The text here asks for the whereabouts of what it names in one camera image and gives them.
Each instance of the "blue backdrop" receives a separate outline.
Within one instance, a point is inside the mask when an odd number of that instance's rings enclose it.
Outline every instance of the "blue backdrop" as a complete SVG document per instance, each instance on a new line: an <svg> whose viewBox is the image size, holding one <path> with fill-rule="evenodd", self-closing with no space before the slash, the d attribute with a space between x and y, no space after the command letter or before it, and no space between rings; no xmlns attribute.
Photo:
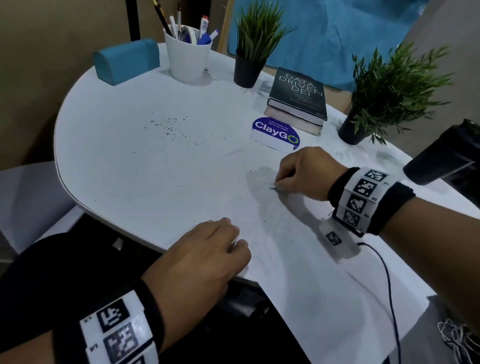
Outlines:
<svg viewBox="0 0 480 364"><path fill-rule="evenodd" d="M236 19L254 0L236 0L228 52L237 48ZM285 36L267 65L302 72L342 90L353 91L352 54L369 60L376 47L386 57L420 16L428 0L279 0Z"/></svg>

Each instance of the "white chair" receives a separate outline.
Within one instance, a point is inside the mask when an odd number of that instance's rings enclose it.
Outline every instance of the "white chair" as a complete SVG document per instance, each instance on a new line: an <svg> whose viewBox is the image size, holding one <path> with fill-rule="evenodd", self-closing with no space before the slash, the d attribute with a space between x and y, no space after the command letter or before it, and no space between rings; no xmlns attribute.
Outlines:
<svg viewBox="0 0 480 364"><path fill-rule="evenodd" d="M0 171L0 231L17 254L40 238L68 231L81 214L55 162Z"/></svg>

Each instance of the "person's left hand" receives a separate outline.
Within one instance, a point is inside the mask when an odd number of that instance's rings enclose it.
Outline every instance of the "person's left hand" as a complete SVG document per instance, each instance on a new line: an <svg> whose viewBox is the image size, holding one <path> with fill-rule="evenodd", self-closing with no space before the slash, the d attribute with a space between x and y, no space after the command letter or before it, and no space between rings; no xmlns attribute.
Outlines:
<svg viewBox="0 0 480 364"><path fill-rule="evenodd" d="M160 308L165 338L160 351L188 334L227 293L230 279L251 258L230 219L202 222L173 244L142 276Z"/></svg>

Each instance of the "white cup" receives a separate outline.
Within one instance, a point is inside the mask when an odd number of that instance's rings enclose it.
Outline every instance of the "white cup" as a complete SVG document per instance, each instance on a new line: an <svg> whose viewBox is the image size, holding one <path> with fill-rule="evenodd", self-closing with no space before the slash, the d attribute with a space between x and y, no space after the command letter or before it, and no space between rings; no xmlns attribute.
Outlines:
<svg viewBox="0 0 480 364"><path fill-rule="evenodd" d="M193 29L198 38L200 30ZM167 44L168 60L170 61L170 72L177 80L194 84L202 78L205 67L207 66L208 54L212 47L210 44L203 46L193 45L181 42L169 36L165 29L165 43Z"/></svg>

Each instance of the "teal case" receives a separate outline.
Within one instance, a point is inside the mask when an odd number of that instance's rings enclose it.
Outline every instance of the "teal case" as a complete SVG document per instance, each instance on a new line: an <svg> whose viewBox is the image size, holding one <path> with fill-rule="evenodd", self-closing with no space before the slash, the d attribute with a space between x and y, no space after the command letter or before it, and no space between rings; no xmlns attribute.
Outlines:
<svg viewBox="0 0 480 364"><path fill-rule="evenodd" d="M160 54L153 39L141 39L94 52L93 62L100 80L118 85L160 67Z"/></svg>

